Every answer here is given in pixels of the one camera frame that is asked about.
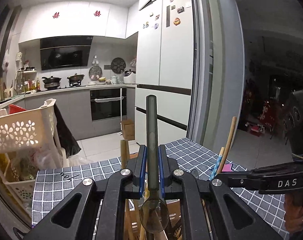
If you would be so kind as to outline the person's hand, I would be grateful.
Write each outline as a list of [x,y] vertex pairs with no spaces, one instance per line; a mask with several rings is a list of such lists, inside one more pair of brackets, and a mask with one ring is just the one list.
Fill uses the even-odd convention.
[[285,228],[289,233],[296,233],[303,229],[303,206],[294,205],[292,194],[285,195]]

